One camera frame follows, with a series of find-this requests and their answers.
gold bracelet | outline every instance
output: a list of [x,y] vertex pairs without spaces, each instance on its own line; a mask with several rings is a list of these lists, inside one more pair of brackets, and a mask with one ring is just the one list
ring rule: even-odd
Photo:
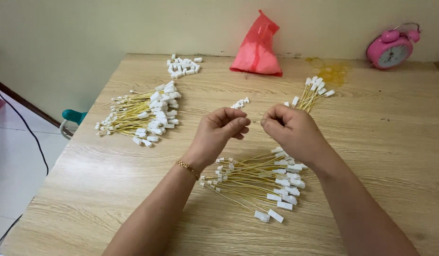
[[177,160],[177,162],[175,162],[176,164],[182,166],[183,168],[188,169],[188,171],[190,171],[194,177],[196,178],[196,180],[199,180],[200,174],[197,173],[196,171],[193,170],[193,168],[191,168],[189,165],[185,164],[184,162]]

clock face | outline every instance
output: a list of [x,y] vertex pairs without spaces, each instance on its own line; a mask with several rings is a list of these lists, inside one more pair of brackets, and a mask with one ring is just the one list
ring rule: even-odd
[[381,54],[378,63],[381,67],[393,67],[404,61],[408,54],[406,45],[392,46]]

wall baseboard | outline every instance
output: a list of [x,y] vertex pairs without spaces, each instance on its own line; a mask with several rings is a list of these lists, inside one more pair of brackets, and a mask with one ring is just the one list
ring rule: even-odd
[[[25,108],[28,108],[33,113],[39,115],[44,120],[51,123],[52,125],[54,125],[56,127],[60,127],[60,125],[61,125],[60,122],[51,118],[49,115],[44,113],[41,109],[39,109],[35,105],[29,103],[26,99],[22,98],[19,94],[15,93],[13,90],[9,89],[6,85],[2,84],[1,82],[0,82],[0,90],[2,92],[4,92],[7,96],[10,96],[13,100],[15,100],[18,103],[20,103],[21,105],[23,105]],[[73,135],[70,131],[68,131],[66,129],[63,129],[63,131],[69,136]]]

red plastic bag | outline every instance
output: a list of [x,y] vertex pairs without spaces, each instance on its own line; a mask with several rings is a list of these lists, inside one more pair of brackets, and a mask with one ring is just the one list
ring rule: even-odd
[[282,77],[283,72],[272,50],[273,35],[279,26],[271,21],[263,12],[254,21],[240,45],[230,70],[238,72],[259,73]]

hand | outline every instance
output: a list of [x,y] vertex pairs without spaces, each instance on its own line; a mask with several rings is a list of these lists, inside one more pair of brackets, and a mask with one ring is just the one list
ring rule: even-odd
[[264,114],[261,125],[287,154],[308,166],[333,150],[303,110],[275,105]]
[[251,121],[246,113],[234,108],[220,108],[202,117],[191,146],[182,161],[195,171],[201,172],[213,164],[221,154],[227,141],[233,137],[243,139],[250,129]]

